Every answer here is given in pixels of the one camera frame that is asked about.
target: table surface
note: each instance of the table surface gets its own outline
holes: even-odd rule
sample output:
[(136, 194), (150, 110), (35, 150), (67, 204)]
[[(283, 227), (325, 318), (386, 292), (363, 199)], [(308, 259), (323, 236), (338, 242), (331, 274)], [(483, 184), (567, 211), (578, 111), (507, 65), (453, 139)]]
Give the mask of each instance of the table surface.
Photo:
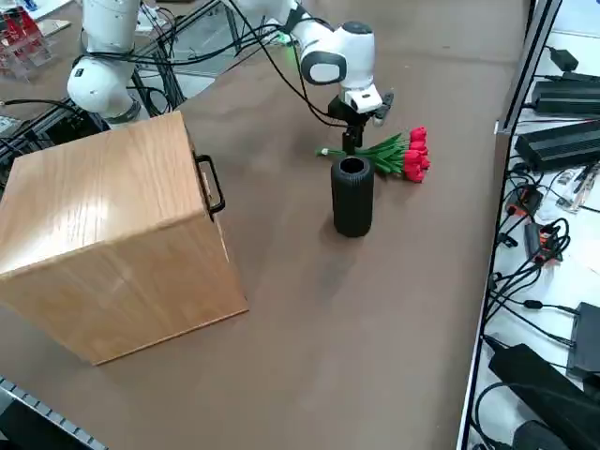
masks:
[[(378, 39), (394, 88), (383, 128), (429, 129), (422, 185), (378, 179), (371, 232), (332, 225), (339, 128), (319, 124), (261, 55), (183, 105), (214, 157), (249, 314), (100, 367), (0, 310), (0, 368), (111, 448), (454, 448), (503, 166), (493, 128), (526, 8), (495, 0), (322, 0)], [(277, 53), (297, 80), (288, 52)], [(311, 88), (324, 107), (335, 89)]]
[[(563, 3), (559, 11), (559, 17), (567, 17), (574, 11), (565, 10), (574, 8), (568, 2)], [(565, 34), (561, 31), (552, 31), (547, 39), (547, 45), (557, 49), (567, 49), (579, 61), (577, 67), (578, 73), (589, 75), (600, 75), (600, 65), (597, 60), (597, 52), (600, 48), (600, 37), (577, 36)], [(537, 75), (562, 75), (562, 72), (552, 63), (549, 52), (544, 51), (540, 62), (536, 68)], [(534, 83), (530, 88), (527, 102), (531, 101), (531, 92)], [(557, 119), (556, 122), (538, 122)], [(518, 134), (532, 132), (540, 129), (555, 128), (572, 125), (572, 123), (562, 123), (561, 120), (569, 118), (545, 117), (536, 115), (531, 110), (523, 110), (517, 124), (517, 132), (513, 138), (512, 155), (517, 155), (514, 144), (517, 141)], [(511, 159), (511, 166), (521, 161), (519, 158)], [(558, 172), (548, 172), (542, 179), (541, 185), (548, 186)], [(561, 185), (554, 182), (552, 188), (561, 193)], [(505, 193), (513, 189), (510, 183), (506, 184)], [(545, 267), (540, 279), (530, 288), (525, 289), (513, 298), (518, 301), (527, 299), (540, 300), (548, 305), (563, 305), (570, 308), (577, 308), (579, 303), (586, 302), (600, 307), (598, 291), (600, 290), (600, 263), (598, 262), (598, 251), (600, 249), (600, 216), (594, 212), (580, 210), (576, 215), (564, 212), (556, 206), (558, 197), (553, 193), (546, 193), (540, 208), (535, 215), (539, 223), (548, 223), (556, 218), (566, 218), (569, 221), (571, 245), (564, 252), (564, 260), (554, 267)], [(600, 188), (596, 186), (592, 190), (589, 198), (585, 202), (587, 206), (600, 209)], [(506, 222), (502, 229), (506, 231), (511, 227), (518, 217), (512, 217)], [(503, 272), (508, 275), (515, 271), (527, 259), (525, 246), (523, 244), (524, 223), (518, 225), (511, 236), (517, 239), (519, 246), (516, 248), (507, 248), (499, 246), (496, 257), (493, 262), (494, 271)], [(573, 316), (564, 314), (555, 309), (542, 309), (539, 311), (528, 310), (519, 305), (508, 304), (508, 306), (536, 323), (549, 333), (563, 338), (570, 338), (573, 328)], [(547, 361), (559, 365), (567, 365), (568, 349), (547, 337), (533, 330), (528, 324), (522, 322), (504, 309), (501, 309), (494, 318), (487, 324), (487, 335), (493, 336), (507, 345), (518, 345), (525, 343), (535, 352)], [(493, 351), (484, 345), (481, 351), (479, 370), (476, 374), (475, 397), (490, 384), (499, 379), (489, 370), (488, 364)], [(566, 370), (556, 367), (562, 374)], [(569, 376), (569, 380), (581, 386), (581, 380)], [(481, 426), (484, 432), (492, 439), (500, 440), (504, 443), (511, 443), (515, 430), (527, 420), (535, 418), (535, 414), (515, 396), (509, 389), (496, 389), (486, 396), (481, 406)], [(479, 443), (479, 436), (471, 430), (469, 435), (471, 444)]]

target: black cylinder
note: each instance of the black cylinder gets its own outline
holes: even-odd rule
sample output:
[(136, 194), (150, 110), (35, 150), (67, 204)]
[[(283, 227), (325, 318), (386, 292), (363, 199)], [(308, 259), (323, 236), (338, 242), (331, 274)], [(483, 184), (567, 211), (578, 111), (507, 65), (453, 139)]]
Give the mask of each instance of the black cylinder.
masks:
[(373, 167), (364, 157), (345, 157), (331, 167), (334, 225), (338, 233), (360, 237), (373, 219)]

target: black power supply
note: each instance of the black power supply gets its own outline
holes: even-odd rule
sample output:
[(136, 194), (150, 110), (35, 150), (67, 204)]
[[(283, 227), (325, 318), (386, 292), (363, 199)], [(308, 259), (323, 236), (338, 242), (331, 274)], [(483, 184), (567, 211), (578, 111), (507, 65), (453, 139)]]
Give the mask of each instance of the black power supply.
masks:
[(557, 50), (547, 45), (550, 50), (550, 59), (563, 72), (572, 72), (578, 68), (579, 61), (568, 50)]
[(532, 92), (537, 113), (573, 117), (600, 116), (600, 83), (584, 81), (537, 82)]
[(570, 367), (569, 373), (583, 378), (590, 373), (600, 372), (600, 307), (582, 302), (577, 312), (571, 332), (575, 346), (569, 350), (567, 366)]
[(600, 121), (524, 133), (516, 149), (534, 171), (553, 171), (600, 160)]
[(489, 368), (568, 448), (600, 449), (598, 404), (527, 345), (497, 349)]

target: black electronics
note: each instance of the black electronics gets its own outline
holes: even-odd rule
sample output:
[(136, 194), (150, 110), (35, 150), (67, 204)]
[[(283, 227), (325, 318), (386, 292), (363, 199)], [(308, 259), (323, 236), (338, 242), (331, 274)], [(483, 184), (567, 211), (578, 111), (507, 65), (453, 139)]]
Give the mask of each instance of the black electronics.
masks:
[(506, 210), (514, 208), (516, 216), (534, 216), (544, 196), (534, 186), (519, 183), (506, 201)]
[(539, 223), (525, 225), (525, 250), (527, 257), (536, 263), (547, 263), (550, 260), (562, 261), (563, 255), (556, 249), (559, 247), (555, 231), (545, 231)]
[(579, 61), (568, 50), (557, 50), (554, 47), (547, 46), (550, 50), (550, 59), (556, 67), (563, 72), (572, 72), (578, 68)]
[(513, 450), (569, 450), (548, 427), (535, 420), (525, 422), (513, 435)]
[(527, 345), (497, 350), (489, 368), (568, 448), (600, 449), (600, 407)]
[(600, 82), (600, 77), (596, 75), (586, 75), (585, 73), (576, 72), (564, 72), (562, 79), (571, 82)]
[(574, 77), (576, 74), (566, 73), (561, 78), (554, 81), (540, 81), (535, 84), (532, 91), (532, 102), (535, 103), (540, 98), (553, 98), (555, 96), (569, 96), (585, 94), (597, 94), (600, 91), (600, 85), (592, 80), (571, 80), (564, 78), (566, 76)]
[(575, 346), (569, 350), (567, 366), (569, 373), (583, 378), (590, 372), (600, 371), (600, 307), (582, 302), (577, 312), (571, 332)]
[(600, 83), (537, 82), (532, 92), (532, 105), (546, 115), (600, 116)]
[(600, 121), (525, 133), (515, 147), (534, 171), (552, 171), (600, 160)]

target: white surface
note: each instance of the white surface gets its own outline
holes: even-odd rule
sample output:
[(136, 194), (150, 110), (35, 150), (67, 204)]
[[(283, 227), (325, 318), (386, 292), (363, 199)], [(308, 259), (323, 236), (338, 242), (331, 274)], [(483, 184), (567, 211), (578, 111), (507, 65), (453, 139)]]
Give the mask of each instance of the white surface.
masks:
[[(583, 2), (583, 0), (567, 1), (567, 3), (579, 2)], [(595, 4), (595, 0), (593, 0), (593, 6), (597, 7), (600, 11), (600, 6)], [(553, 32), (550, 34), (547, 44), (559, 49), (567, 49), (571, 52), (579, 60), (577, 72), (600, 75), (600, 60), (597, 58), (597, 54), (600, 51), (600, 38), (572, 36), (561, 32)], [(561, 74), (558, 68), (551, 62), (548, 51), (544, 51), (536, 74)], [(519, 117), (520, 124), (517, 126), (517, 134), (537, 129), (570, 125), (560, 122), (522, 123), (523, 121), (542, 119), (548, 118), (535, 115), (531, 110), (524, 110)], [(511, 159), (510, 166), (519, 161), (520, 159), (518, 158)], [(542, 185), (548, 185), (555, 174), (555, 172), (547, 173)], [(597, 181), (590, 198), (585, 204), (592, 208), (600, 209), (600, 180)], [(508, 182), (505, 192), (507, 193), (512, 188), (512, 185)], [(558, 190), (559, 185), (555, 182), (553, 188)], [(537, 283), (531, 286), (531, 288), (519, 292), (514, 298), (519, 301), (535, 299), (546, 304), (564, 305), (571, 308), (576, 308), (580, 302), (600, 306), (600, 297), (598, 296), (598, 292), (600, 292), (600, 215), (585, 210), (579, 211), (576, 215), (571, 215), (556, 207), (556, 200), (556, 195), (549, 193), (545, 197), (538, 214), (536, 214), (536, 220), (540, 223), (548, 223), (554, 218), (565, 217), (569, 221), (571, 229), (571, 245), (564, 252), (564, 261), (562, 263), (555, 267), (545, 267), (543, 275)], [(502, 229), (504, 231), (507, 230), (516, 220), (518, 220), (517, 217), (511, 217)], [(523, 228), (524, 224), (521, 224), (511, 232), (511, 236), (519, 241), (518, 247), (507, 248), (504, 245), (499, 247), (494, 261), (494, 271), (501, 271), (507, 275), (514, 272), (526, 261), (523, 245)], [(552, 308), (534, 311), (510, 303), (507, 305), (550, 333), (570, 338), (573, 316)], [(565, 346), (539, 334), (528, 324), (505, 310), (501, 310), (494, 316), (487, 325), (485, 332), (487, 335), (492, 335), (508, 345), (526, 343), (547, 361), (566, 366), (568, 350)], [(488, 368), (489, 359), (492, 354), (489, 346), (484, 344), (479, 370), (476, 374), (474, 398), (477, 398), (485, 387), (499, 381)], [(565, 369), (557, 369), (561, 373), (565, 373)], [(575, 384), (580, 384), (580, 381), (577, 379), (571, 380)], [(504, 443), (512, 443), (515, 430), (523, 422), (537, 419), (531, 410), (508, 388), (495, 389), (486, 395), (480, 412), (482, 429), (490, 438)], [(480, 442), (477, 433), (471, 429), (469, 433), (469, 448)]]
[(553, 29), (600, 37), (600, 4), (596, 0), (562, 0)]

